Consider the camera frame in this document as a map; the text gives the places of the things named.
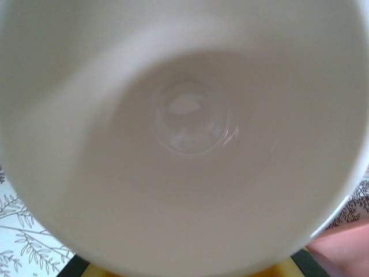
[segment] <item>pink object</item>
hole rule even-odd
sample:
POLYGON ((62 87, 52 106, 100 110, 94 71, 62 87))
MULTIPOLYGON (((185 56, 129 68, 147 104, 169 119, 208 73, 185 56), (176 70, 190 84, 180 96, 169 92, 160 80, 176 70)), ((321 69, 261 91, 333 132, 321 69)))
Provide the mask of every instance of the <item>pink object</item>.
POLYGON ((369 219, 327 230, 307 248, 328 258, 350 277, 368 276, 369 219))

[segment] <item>yellow surface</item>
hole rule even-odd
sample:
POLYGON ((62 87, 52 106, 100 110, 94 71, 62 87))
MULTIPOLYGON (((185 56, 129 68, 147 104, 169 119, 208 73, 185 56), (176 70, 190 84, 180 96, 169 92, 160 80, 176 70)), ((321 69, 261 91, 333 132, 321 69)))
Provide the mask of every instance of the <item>yellow surface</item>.
MULTIPOLYGON (((89 265, 81 277, 119 277, 108 273, 94 265, 89 265)), ((267 270, 251 275, 249 277, 304 277, 297 265, 291 258, 286 259, 267 270)))

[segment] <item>circular indentation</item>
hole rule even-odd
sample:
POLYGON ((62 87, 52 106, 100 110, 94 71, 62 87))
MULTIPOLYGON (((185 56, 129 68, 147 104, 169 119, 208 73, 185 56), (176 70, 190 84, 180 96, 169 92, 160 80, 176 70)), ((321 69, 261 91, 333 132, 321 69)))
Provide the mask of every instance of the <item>circular indentation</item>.
POLYGON ((155 94, 153 103, 153 129, 159 140, 175 152, 200 154, 227 134, 227 103, 209 85, 177 83, 155 94))

